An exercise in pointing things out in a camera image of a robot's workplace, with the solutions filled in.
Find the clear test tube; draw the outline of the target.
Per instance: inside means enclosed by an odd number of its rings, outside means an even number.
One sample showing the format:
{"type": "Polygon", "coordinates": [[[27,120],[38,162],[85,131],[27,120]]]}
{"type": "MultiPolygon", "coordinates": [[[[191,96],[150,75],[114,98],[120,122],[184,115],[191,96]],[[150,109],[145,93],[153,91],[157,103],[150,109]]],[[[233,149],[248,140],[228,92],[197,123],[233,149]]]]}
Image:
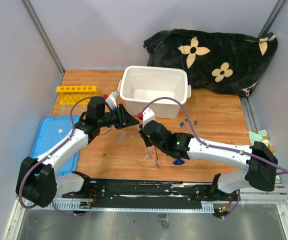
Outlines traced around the clear test tube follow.
{"type": "Polygon", "coordinates": [[[125,136],[126,136],[126,132],[125,132],[125,131],[123,131],[123,132],[119,135],[119,138],[118,138],[118,141],[117,141],[117,143],[118,143],[119,145],[122,145],[122,144],[123,144],[124,139],[125,139],[125,136]]]}
{"type": "Polygon", "coordinates": [[[69,115],[70,115],[70,112],[71,112],[71,109],[72,109],[72,106],[71,106],[71,105],[63,104],[63,105],[60,107],[59,115],[60,115],[60,116],[69,116],[69,115]]]}

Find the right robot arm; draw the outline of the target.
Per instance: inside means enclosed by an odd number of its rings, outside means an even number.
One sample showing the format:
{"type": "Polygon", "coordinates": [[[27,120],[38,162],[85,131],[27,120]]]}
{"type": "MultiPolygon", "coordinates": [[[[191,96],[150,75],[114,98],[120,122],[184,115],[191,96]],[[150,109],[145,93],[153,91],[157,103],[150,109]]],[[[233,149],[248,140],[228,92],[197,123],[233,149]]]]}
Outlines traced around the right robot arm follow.
{"type": "Polygon", "coordinates": [[[275,189],[277,170],[274,166],[278,160],[260,141],[248,146],[197,140],[189,133],[172,133],[155,120],[141,124],[139,133],[147,147],[154,146],[173,159],[209,160],[237,168],[234,172],[214,176],[210,193],[216,200],[244,188],[253,187],[264,192],[275,189]]]}

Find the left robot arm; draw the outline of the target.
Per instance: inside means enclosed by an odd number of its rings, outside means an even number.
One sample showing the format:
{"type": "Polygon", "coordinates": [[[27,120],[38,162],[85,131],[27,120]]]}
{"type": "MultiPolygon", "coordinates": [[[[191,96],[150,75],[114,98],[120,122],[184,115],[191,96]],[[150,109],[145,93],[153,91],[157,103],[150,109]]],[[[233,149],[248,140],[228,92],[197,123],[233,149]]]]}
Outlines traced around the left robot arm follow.
{"type": "Polygon", "coordinates": [[[20,165],[15,192],[20,204],[29,209],[24,199],[35,206],[46,207],[55,197],[75,193],[85,198],[91,193],[90,178],[73,171],[65,176],[56,176],[60,168],[77,151],[90,144],[101,128],[114,127],[117,130],[138,125],[140,122],[131,116],[123,104],[116,104],[111,97],[90,98],[87,110],[60,142],[37,158],[26,157],[20,165]]]}

